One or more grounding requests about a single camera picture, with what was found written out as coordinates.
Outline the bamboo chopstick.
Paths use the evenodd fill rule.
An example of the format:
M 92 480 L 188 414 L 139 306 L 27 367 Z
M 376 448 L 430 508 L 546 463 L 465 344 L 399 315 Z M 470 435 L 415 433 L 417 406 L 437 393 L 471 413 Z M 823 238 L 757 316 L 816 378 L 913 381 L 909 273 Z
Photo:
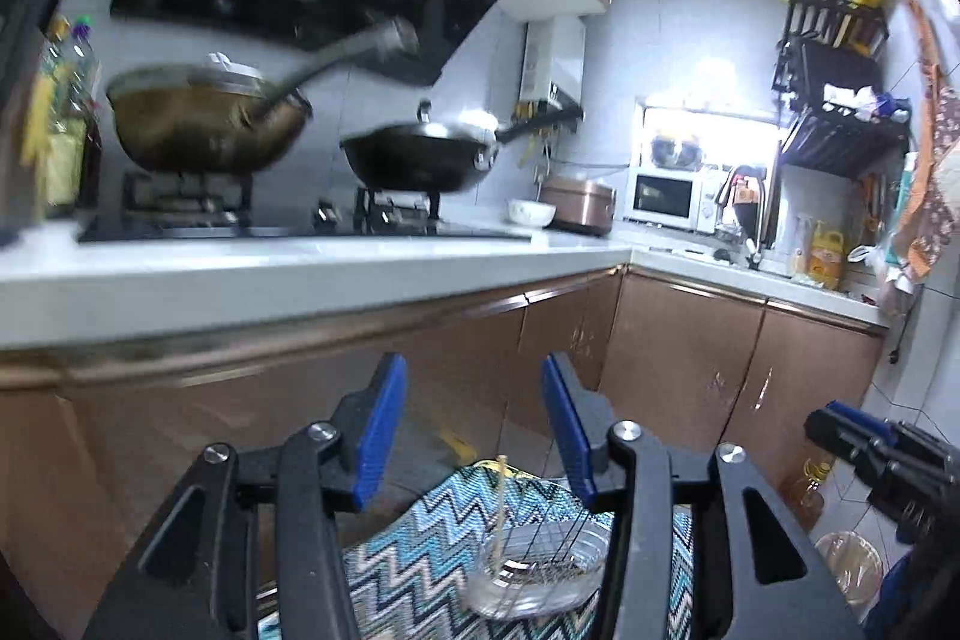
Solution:
M 491 571 L 496 576 L 503 567 L 503 551 L 505 550 L 506 533 L 506 494 L 508 493 L 508 457 L 498 455 L 496 458 L 496 473 L 498 473 L 498 487 L 496 487 L 496 516 L 493 530 L 493 555 L 491 556 Z

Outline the steel kitchen faucet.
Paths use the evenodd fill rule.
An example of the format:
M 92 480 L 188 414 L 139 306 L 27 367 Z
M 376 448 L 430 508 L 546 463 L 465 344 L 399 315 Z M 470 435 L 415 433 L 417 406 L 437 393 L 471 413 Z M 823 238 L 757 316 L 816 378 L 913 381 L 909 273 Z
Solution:
M 737 224 L 742 230 L 747 266 L 758 271 L 763 262 L 768 209 L 765 167 L 734 167 L 721 185 L 715 203 L 721 213 L 727 208 L 734 209 Z

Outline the small lined trash bin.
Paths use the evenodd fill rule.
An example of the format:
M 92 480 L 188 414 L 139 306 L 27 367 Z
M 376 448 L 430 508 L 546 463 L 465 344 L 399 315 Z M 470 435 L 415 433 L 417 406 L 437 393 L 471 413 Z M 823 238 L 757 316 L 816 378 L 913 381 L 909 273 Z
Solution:
M 820 536 L 815 548 L 835 577 L 839 591 L 857 615 L 866 614 L 884 580 L 884 564 L 877 549 L 855 531 Z

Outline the oil bottle on floor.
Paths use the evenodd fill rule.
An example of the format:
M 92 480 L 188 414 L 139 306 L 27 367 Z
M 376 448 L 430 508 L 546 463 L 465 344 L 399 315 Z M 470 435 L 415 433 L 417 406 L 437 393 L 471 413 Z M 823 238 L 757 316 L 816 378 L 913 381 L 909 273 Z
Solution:
M 825 509 L 822 489 L 831 472 L 828 461 L 807 459 L 802 473 L 786 491 L 786 505 L 805 533 L 814 529 Z

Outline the yellow oil jug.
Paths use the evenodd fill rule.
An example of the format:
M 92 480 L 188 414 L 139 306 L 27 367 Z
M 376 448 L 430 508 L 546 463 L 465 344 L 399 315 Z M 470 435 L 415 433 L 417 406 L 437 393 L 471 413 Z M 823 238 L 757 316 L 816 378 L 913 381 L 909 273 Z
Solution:
M 809 248 L 807 276 L 825 289 L 835 291 L 843 278 L 844 263 L 846 252 L 843 232 L 828 229 L 822 221 L 818 221 Z

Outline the clear plastic utensil holder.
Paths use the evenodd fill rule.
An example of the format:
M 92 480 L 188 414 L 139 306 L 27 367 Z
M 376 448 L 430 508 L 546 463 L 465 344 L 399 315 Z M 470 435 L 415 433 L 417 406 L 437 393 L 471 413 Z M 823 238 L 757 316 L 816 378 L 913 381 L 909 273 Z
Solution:
M 498 526 L 478 549 L 464 603 L 488 620 L 527 620 L 582 608 L 601 589 L 612 523 L 569 520 Z

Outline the orange patterned hanging cloth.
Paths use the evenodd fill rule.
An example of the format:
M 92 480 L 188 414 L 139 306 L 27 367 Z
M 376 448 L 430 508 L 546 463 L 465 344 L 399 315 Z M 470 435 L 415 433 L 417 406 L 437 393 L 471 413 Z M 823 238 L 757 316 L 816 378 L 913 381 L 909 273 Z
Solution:
M 893 234 L 905 275 L 922 283 L 958 232 L 958 91 L 940 66 L 934 29 L 919 0 L 908 0 L 923 78 L 921 135 L 910 193 Z

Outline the black gas stove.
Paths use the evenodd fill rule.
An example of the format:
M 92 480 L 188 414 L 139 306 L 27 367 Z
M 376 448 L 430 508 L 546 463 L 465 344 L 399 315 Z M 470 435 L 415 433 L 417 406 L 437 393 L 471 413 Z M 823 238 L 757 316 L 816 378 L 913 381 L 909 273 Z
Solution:
M 274 239 L 455 239 L 522 242 L 523 234 L 444 220 L 436 193 L 408 205 L 359 187 L 339 205 L 309 195 L 301 206 L 254 200 L 254 179 L 233 175 L 127 172 L 116 206 L 101 206 L 78 230 L 82 244 Z

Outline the brown rice cooker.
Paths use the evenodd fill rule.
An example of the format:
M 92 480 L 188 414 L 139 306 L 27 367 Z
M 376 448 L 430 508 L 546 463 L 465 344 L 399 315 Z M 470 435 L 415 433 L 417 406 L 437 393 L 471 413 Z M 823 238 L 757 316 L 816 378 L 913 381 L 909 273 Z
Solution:
M 540 187 L 539 202 L 555 208 L 551 229 L 602 237 L 613 227 L 617 190 L 599 181 L 550 175 Z

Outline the white ceramic bowl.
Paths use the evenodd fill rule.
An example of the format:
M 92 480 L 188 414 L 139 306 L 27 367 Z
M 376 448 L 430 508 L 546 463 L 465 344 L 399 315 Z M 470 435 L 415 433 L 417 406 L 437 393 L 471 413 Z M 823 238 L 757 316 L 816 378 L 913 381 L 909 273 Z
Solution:
M 553 218 L 556 208 L 548 203 L 529 202 L 529 200 L 509 200 L 508 220 L 516 226 L 530 229 L 545 229 Z

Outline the brass-coloured wok with lid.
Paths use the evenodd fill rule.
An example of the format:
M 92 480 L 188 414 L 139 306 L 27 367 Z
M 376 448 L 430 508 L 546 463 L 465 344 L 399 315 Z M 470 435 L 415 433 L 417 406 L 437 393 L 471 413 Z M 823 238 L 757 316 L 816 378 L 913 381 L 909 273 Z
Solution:
M 213 58 L 117 74 L 106 99 L 119 145 L 140 169 L 242 177 L 283 158 L 313 118 L 302 86 L 359 60 L 417 50 L 415 28 L 392 18 L 311 53 L 279 80 Z

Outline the black wok with lid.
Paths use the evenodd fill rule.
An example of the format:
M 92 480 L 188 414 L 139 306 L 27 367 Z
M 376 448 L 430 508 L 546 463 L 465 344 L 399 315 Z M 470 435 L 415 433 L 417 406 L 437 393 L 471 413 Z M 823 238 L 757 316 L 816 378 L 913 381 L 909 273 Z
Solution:
M 469 190 L 490 174 L 505 146 L 553 127 L 576 127 L 584 119 L 584 110 L 571 106 L 516 124 L 493 120 L 487 128 L 435 119 L 432 110 L 433 104 L 423 99 L 413 120 L 340 140 L 350 169 L 366 188 L 439 195 Z

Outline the cooking oil bottle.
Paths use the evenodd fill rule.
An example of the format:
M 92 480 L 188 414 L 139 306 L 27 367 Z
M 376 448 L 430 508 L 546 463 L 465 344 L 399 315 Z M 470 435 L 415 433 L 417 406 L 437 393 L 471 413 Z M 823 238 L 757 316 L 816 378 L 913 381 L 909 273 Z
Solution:
M 103 154 L 96 104 L 99 73 L 91 18 L 55 18 L 32 85 L 21 143 L 21 164 L 36 167 L 48 220 L 70 218 L 98 204 Z

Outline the white gas water heater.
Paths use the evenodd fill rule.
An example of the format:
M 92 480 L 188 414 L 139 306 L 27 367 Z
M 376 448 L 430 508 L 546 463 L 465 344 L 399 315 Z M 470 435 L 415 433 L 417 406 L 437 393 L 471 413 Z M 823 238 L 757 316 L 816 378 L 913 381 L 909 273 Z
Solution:
M 583 100 L 586 25 L 578 16 L 530 21 L 524 42 L 519 101 L 567 109 Z

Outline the black wall dish rack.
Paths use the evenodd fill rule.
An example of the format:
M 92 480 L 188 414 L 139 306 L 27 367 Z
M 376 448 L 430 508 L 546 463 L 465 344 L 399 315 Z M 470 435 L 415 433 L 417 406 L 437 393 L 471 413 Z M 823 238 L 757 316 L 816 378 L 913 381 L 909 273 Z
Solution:
M 786 128 L 779 162 L 852 179 L 908 151 L 911 106 L 882 83 L 885 13 L 851 0 L 781 0 L 771 91 Z

